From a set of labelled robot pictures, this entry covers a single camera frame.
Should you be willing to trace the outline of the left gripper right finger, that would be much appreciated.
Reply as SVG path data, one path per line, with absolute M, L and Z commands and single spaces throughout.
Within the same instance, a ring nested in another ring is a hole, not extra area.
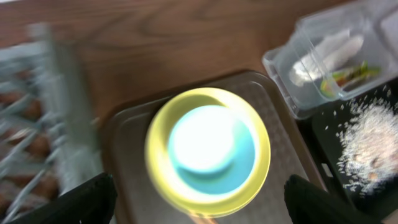
M 293 224 L 380 223 L 295 174 L 284 185 L 284 201 Z

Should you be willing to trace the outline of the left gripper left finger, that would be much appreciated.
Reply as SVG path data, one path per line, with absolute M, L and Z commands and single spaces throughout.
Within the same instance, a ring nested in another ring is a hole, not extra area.
M 109 224 L 117 197 L 113 176 L 101 173 L 10 224 Z

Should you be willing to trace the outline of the yellow round plate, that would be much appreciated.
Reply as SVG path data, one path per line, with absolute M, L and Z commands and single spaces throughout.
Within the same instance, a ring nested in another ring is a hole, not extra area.
M 255 143 L 255 161 L 249 177 L 227 194 L 204 194 L 189 187 L 177 174 L 167 149 L 177 121 L 190 110 L 207 105 L 234 111 L 249 128 Z M 154 187 L 169 204 L 196 217 L 223 217 L 245 207 L 262 188 L 271 163 L 271 143 L 265 124 L 247 101 L 227 90 L 204 87 L 178 94 L 158 110 L 146 134 L 145 157 Z

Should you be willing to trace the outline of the light blue bowl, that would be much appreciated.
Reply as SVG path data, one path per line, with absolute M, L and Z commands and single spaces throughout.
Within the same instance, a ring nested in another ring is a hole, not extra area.
M 256 152 L 245 122 L 231 109 L 217 105 L 185 113 L 172 128 L 167 149 L 180 178 L 210 195 L 227 194 L 242 186 Z

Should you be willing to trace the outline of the yellow green wrapper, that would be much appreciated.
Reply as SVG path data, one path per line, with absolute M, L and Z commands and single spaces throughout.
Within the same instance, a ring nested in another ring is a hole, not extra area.
M 327 73 L 317 83 L 318 90 L 325 98 L 337 98 L 341 92 L 355 89 L 366 80 L 373 79 L 381 73 L 380 66 L 369 65 L 366 60 L 350 67 Z

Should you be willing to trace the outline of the white napkin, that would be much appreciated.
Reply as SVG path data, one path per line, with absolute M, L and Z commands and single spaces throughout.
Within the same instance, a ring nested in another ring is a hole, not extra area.
M 351 35 L 349 29 L 328 35 L 293 64 L 289 78 L 299 87 L 318 80 L 326 72 L 334 72 L 343 66 L 361 50 L 363 44 L 364 35 Z

